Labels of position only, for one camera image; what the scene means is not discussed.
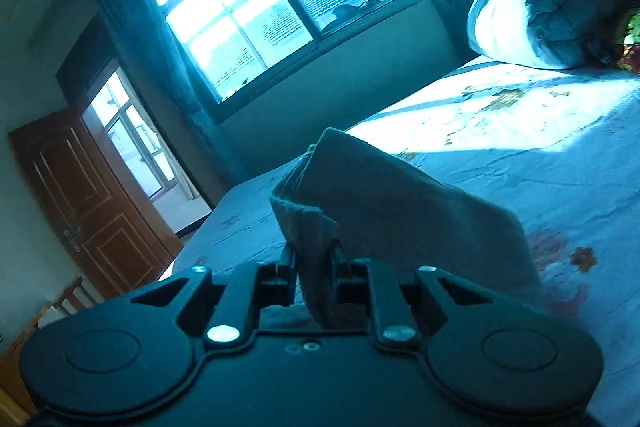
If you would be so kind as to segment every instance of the colorful pillow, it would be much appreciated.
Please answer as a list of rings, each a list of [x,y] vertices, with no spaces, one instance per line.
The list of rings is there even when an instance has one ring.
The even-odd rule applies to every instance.
[[[616,29],[614,44],[617,67],[640,74],[640,7],[624,13]]]

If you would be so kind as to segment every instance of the bed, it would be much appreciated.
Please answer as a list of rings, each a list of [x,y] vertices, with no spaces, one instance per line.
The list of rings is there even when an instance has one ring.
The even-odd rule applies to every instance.
[[[520,218],[548,310],[602,347],[590,410],[611,427],[640,422],[639,95],[640,77],[619,70],[479,57],[349,131]],[[268,196],[295,161],[233,188],[174,272],[277,259],[284,238]]]

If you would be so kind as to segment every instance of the metal screw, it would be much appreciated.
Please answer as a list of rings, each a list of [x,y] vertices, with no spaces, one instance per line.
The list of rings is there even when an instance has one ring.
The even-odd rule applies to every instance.
[[[416,331],[411,326],[389,326],[382,331],[382,336],[393,343],[404,343],[412,340]]]
[[[302,347],[304,347],[307,351],[317,351],[322,346],[317,342],[305,342],[304,344],[302,344]]]
[[[207,331],[207,336],[209,337],[209,340],[213,342],[233,342],[240,336],[240,330],[233,326],[214,326]]]

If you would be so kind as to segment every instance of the gray towel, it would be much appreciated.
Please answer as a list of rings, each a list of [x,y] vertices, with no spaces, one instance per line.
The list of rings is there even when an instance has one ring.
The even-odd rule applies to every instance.
[[[331,304],[326,250],[396,273],[431,264],[536,305],[540,280],[520,222],[509,211],[444,185],[400,158],[329,128],[274,188],[271,206],[300,254],[300,284],[313,318],[347,327]]]

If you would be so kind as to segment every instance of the wooden door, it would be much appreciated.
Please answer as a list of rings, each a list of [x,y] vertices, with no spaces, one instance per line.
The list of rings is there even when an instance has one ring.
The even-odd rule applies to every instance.
[[[53,113],[10,139],[54,231],[105,298],[156,280],[182,248],[91,107]]]

